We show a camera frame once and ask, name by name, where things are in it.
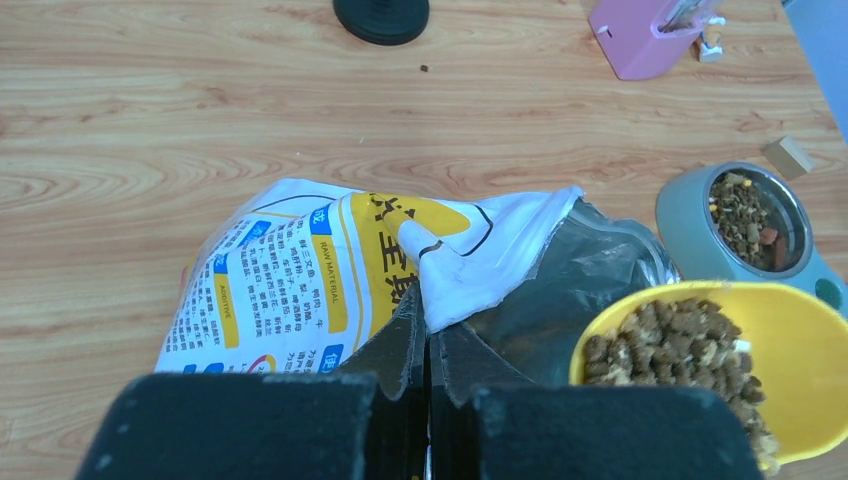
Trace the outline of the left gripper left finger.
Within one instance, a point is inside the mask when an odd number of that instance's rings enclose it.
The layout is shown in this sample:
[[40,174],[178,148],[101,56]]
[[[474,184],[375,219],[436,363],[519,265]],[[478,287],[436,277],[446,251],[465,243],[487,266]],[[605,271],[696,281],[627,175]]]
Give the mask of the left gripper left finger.
[[424,319],[412,287],[330,373],[159,373],[113,401],[80,479],[420,479]]

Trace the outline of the pet food bag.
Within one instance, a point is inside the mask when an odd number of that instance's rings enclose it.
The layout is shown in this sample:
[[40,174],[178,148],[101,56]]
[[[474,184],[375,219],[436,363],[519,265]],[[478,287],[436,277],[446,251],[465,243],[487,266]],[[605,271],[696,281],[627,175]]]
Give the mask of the pet food bag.
[[203,244],[155,369],[327,373],[407,294],[436,333],[545,273],[529,300],[587,319],[680,278],[648,228],[605,217],[577,187],[461,202],[283,179]]

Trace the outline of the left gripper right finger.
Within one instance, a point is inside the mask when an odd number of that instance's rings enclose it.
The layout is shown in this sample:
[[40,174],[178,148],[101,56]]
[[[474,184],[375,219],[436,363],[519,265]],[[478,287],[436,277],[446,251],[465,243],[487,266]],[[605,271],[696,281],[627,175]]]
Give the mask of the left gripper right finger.
[[715,393],[546,387],[468,327],[429,341],[437,479],[757,479],[748,437]]

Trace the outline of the yellow plastic scoop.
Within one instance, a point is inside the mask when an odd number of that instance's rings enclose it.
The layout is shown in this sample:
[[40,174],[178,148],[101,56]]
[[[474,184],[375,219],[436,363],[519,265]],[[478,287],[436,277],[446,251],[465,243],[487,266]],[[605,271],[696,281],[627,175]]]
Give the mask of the yellow plastic scoop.
[[847,323],[819,298],[779,283],[651,287],[589,323],[569,381],[709,390],[773,475],[847,438]]

